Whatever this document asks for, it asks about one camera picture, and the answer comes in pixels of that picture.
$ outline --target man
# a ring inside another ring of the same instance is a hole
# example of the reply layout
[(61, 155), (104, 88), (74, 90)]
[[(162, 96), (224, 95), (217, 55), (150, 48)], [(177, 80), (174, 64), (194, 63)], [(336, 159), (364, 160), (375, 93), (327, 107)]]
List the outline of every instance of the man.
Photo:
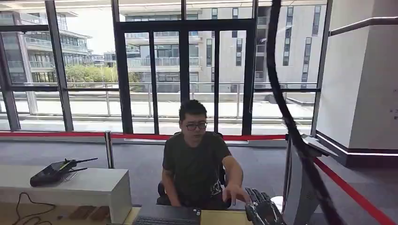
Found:
[[(190, 100), (181, 105), (179, 117), (181, 133), (164, 147), (162, 183), (167, 196), (157, 203), (214, 210), (227, 208), (229, 199), (233, 205), (237, 198), (248, 203), (250, 197), (241, 187), (242, 168), (222, 138), (206, 132), (206, 108)], [(218, 180), (221, 164), (228, 181), (223, 191)]]

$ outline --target building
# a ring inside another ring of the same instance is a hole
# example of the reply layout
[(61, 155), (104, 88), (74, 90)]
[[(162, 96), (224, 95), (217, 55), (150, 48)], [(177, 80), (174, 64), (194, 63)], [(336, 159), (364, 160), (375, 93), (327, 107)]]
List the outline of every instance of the building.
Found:
[[(66, 66), (89, 65), (91, 52), (87, 49), (90, 36), (68, 30), (67, 17), (76, 17), (72, 12), (58, 13), (63, 60)], [(45, 13), (0, 12), (2, 25), (47, 24)], [(46, 32), (2, 33), (8, 67), (13, 83), (56, 82), (55, 64), (51, 37)]]
[(105, 66), (104, 55), (91, 54), (91, 61), (95, 67)]
[[(280, 82), (316, 82), (318, 77), (321, 40), (323, 35), (325, 2), (320, 5), (298, 5), (282, 7), (276, 41), (276, 66)], [(212, 7), (189, 8), (188, 20), (250, 18), (251, 7)], [(162, 11), (150, 7), (145, 12), (121, 8), (125, 21), (180, 20), (179, 9)], [(255, 85), (256, 88), (269, 87), (265, 57), (268, 15), (270, 7), (260, 6), (256, 37)], [(178, 32), (155, 32), (155, 65), (157, 82), (179, 82)], [(149, 34), (129, 33), (125, 35), (127, 53), (134, 46), (134, 55), (128, 53), (129, 72), (138, 73), (142, 82), (151, 82), (149, 58)], [(189, 33), (190, 82), (214, 82), (214, 32), (190, 31)], [(220, 33), (220, 92), (237, 92), (243, 89), (246, 33), (241, 30)], [(158, 92), (178, 92), (178, 85), (161, 85)], [(289, 88), (315, 88), (309, 84), (285, 84)], [(214, 85), (192, 84), (191, 90), (213, 92)]]
[(104, 53), (104, 62), (106, 67), (115, 67), (116, 66), (116, 53), (115, 52), (105, 52)]

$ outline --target office chair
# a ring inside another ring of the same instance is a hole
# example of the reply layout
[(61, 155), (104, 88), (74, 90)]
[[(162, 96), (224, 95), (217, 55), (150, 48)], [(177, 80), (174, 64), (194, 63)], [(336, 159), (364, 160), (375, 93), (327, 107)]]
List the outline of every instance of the office chair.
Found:
[[(218, 134), (221, 138), (223, 138), (224, 136), (219, 133), (219, 132), (215, 132), (216, 134)], [(225, 173), (225, 169), (224, 169), (224, 165), (221, 163), (221, 165), (219, 166), (219, 173), (218, 173), (218, 180), (220, 181), (221, 185), (224, 186), (224, 188), (227, 186), (228, 184), (228, 179), (226, 177), (226, 173)], [(160, 197), (166, 195), (166, 191), (164, 189), (164, 185), (162, 183), (162, 181), (159, 182), (158, 184), (158, 194)], [(229, 199), (226, 202), (226, 206), (227, 208), (229, 208), (231, 206), (231, 199)]]

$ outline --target man's left hand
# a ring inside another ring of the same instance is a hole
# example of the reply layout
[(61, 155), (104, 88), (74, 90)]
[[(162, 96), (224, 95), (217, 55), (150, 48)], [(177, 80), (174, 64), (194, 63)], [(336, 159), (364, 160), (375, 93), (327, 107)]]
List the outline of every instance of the man's left hand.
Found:
[(226, 202), (229, 198), (231, 198), (232, 205), (236, 205), (236, 199), (239, 199), (245, 203), (250, 202), (250, 196), (248, 193), (236, 184), (229, 184), (222, 191), (222, 200)]

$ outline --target wooden desk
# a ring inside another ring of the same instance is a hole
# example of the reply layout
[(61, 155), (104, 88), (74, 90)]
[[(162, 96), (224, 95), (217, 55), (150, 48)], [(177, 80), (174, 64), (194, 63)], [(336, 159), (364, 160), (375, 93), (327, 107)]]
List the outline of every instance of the wooden desk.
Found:
[[(17, 215), (15, 212), (16, 204), (14, 203), (0, 203), (0, 218), (1, 224), (13, 224)], [(40, 215), (42, 221), (49, 220), (53, 225), (105, 225), (108, 221), (95, 222), (90, 219), (86, 220), (70, 220), (68, 216), (76, 209), (76, 206), (57, 206), (54, 211)], [(24, 215), (37, 213), (47, 210), (47, 206), (32, 205), (32, 204), (20, 204), (19, 212), (23, 217)], [(140, 208), (133, 207), (124, 221), (125, 225), (131, 225), (136, 218)], [(203, 210), (201, 217), (202, 225), (253, 225), (247, 221), (246, 213), (244, 211), (211, 211)]]

